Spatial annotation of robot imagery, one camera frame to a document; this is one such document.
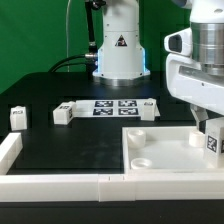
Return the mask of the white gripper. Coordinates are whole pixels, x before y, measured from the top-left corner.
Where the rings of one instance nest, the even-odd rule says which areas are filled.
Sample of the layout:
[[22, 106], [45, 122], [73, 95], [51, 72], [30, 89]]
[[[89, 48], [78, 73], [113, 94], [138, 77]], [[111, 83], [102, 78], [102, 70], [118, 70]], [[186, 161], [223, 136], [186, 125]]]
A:
[[224, 76], [207, 74], [191, 58], [170, 53], [166, 59], [166, 83], [173, 97], [191, 104], [200, 132], [205, 131], [208, 120], [205, 109], [224, 115]]

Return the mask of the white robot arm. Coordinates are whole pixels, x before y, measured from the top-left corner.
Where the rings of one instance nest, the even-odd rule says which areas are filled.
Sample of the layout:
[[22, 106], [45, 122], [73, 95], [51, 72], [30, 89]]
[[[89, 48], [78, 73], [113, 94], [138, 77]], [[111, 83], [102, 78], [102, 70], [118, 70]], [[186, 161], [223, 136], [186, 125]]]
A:
[[[170, 94], [188, 102], [208, 131], [224, 128], [224, 0], [171, 0], [188, 8], [190, 26], [164, 39]], [[94, 77], [113, 85], [149, 74], [139, 43], [138, 0], [92, 0], [103, 10], [104, 41]]]

